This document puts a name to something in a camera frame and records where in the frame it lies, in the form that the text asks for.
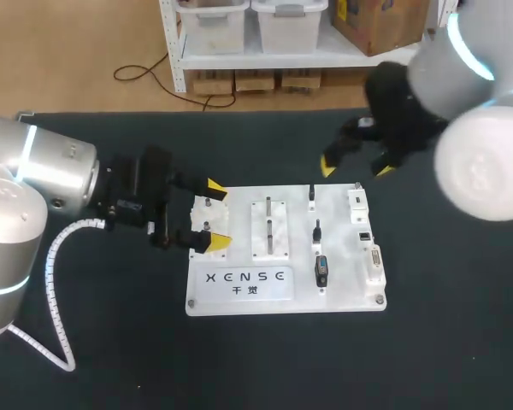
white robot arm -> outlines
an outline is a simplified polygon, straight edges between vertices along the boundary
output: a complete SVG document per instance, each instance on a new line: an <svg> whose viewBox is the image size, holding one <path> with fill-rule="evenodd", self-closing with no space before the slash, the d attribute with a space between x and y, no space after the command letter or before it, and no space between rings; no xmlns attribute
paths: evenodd
<svg viewBox="0 0 513 410"><path fill-rule="evenodd" d="M513 0L466 3L411 62L409 81L452 120L435 152L443 192L477 218L513 220Z"/></svg>
<svg viewBox="0 0 513 410"><path fill-rule="evenodd" d="M513 0L467 0L408 67L382 63L366 94L373 118L345 125L324 152L328 176L362 141L385 154L375 175L440 135L435 171L445 195L484 220L513 220Z"/></svg>

black table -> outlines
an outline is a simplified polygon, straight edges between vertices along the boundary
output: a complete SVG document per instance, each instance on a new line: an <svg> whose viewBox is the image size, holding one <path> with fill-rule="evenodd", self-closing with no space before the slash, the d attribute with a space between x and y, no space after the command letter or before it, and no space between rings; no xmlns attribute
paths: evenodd
<svg viewBox="0 0 513 410"><path fill-rule="evenodd" d="M226 186L324 183L318 160L357 111L263 114L41 114L27 121L114 153L146 144ZM63 245L56 292L78 362L54 367L0 337L0 409L513 409L513 222L457 211L433 153L372 180L366 148L328 183L361 181L386 263L384 313L189 318L185 251L144 232L81 231ZM189 224L191 197L173 215ZM44 254L15 323L59 353Z"/></svg>

black connector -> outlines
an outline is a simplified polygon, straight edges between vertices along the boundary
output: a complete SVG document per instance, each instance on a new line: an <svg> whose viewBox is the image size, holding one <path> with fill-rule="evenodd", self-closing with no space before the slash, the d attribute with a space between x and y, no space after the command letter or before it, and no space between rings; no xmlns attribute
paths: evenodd
<svg viewBox="0 0 513 410"><path fill-rule="evenodd" d="M321 242L321 223L319 220L315 220L315 228L312 238L314 240L314 243Z"/></svg>

port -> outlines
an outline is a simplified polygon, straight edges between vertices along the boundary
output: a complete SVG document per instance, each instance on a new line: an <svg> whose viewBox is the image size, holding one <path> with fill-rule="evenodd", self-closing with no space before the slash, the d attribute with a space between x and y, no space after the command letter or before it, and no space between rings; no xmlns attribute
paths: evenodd
<svg viewBox="0 0 513 410"><path fill-rule="evenodd" d="M376 266L379 266L381 262L380 262L380 253L378 252L378 250L373 249L372 256L373 256L373 263Z"/></svg>

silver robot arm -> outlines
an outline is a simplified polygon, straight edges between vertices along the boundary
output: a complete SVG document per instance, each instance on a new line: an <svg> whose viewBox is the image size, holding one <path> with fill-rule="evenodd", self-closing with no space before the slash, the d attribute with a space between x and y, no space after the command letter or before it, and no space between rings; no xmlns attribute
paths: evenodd
<svg viewBox="0 0 513 410"><path fill-rule="evenodd" d="M169 226L171 185L218 201L227 194L212 179L174 169L171 155L160 147L147 147L136 158L117 155L104 166L90 143L0 118L0 334L11 330L48 210L76 215L89 206L99 227L142 228L160 249L175 245L203 254L226 248L230 237ZM13 332L21 336L18 329Z"/></svg>
<svg viewBox="0 0 513 410"><path fill-rule="evenodd" d="M48 208L77 214L97 172L93 145L0 118L0 334L21 304Z"/></svg>

